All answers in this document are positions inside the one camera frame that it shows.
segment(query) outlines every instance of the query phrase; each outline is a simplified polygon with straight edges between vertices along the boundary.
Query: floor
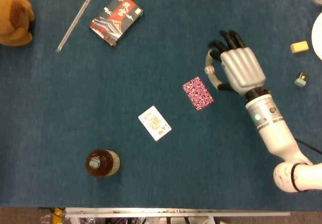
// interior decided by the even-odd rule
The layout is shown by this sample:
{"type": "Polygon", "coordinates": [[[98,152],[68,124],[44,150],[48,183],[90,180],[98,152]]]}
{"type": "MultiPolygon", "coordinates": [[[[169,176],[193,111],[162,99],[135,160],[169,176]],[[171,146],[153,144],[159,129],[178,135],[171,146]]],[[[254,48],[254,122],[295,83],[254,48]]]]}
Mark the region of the floor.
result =
{"type": "MultiPolygon", "coordinates": [[[[39,208],[0,208],[0,223],[51,224],[50,212],[39,208]]],[[[320,224],[322,211],[297,211],[282,217],[231,217],[222,218],[230,224],[320,224]]]]}

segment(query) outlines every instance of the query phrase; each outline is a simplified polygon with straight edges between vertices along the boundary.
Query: stuffed animal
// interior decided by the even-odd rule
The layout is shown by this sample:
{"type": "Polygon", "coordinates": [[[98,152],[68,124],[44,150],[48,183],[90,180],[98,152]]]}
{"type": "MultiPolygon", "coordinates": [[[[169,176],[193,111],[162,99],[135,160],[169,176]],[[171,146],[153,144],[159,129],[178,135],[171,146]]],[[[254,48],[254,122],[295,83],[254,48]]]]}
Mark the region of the stuffed animal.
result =
{"type": "Polygon", "coordinates": [[[29,22],[35,19],[27,0],[0,0],[0,44],[19,46],[32,40],[29,22]]]}

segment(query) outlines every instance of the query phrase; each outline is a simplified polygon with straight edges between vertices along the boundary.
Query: blue carpet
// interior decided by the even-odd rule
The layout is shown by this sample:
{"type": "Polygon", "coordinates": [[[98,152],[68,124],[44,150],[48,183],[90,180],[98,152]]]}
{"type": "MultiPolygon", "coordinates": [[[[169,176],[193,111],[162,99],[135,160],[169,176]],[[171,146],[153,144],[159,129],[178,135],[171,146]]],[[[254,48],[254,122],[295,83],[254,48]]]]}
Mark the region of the blue carpet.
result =
{"type": "Polygon", "coordinates": [[[88,28],[110,0],[92,0],[60,53],[84,0],[29,1],[33,42],[0,46],[0,205],[321,210],[322,192],[275,186],[281,160],[245,100],[217,92],[203,69],[207,43],[236,30],[291,131],[322,148],[322,63],[310,43],[320,8],[311,0],[134,0],[145,16],[114,49],[88,28]],[[293,55],[302,40],[310,51],[293,55]],[[300,71],[309,75],[302,89],[300,71]],[[196,76],[215,99],[201,111],[182,90],[196,76]],[[172,127],[158,142],[137,118],[152,105],[172,127]],[[119,154],[117,175],[87,174],[97,148],[119,154]]]}

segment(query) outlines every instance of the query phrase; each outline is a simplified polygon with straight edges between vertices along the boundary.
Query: robotic arm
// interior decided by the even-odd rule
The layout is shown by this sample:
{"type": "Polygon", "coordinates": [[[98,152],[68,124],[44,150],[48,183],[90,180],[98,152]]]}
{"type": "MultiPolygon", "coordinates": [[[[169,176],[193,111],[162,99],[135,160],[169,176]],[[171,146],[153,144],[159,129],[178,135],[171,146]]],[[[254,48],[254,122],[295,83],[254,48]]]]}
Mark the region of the robotic arm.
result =
{"type": "Polygon", "coordinates": [[[253,51],[234,31],[220,31],[220,35],[228,47],[220,41],[209,44],[205,71],[219,91],[246,97],[246,109],[268,151],[284,160],[274,170],[276,185],[286,192],[322,190],[322,163],[313,165],[300,151],[270,92],[264,88],[266,78],[253,51]],[[221,82],[215,75],[214,59],[221,62],[229,83],[221,82]]]}

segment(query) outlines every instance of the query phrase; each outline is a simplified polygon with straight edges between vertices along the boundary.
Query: brown liquid bottle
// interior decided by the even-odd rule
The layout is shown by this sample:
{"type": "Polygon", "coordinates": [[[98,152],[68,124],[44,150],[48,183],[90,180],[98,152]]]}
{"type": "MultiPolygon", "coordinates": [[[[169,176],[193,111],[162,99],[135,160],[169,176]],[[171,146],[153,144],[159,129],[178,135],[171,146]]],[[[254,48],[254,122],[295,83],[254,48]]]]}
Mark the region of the brown liquid bottle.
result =
{"type": "Polygon", "coordinates": [[[87,156],[85,167],[94,177],[110,176],[119,170],[120,158],[110,150],[95,150],[87,156]]]}

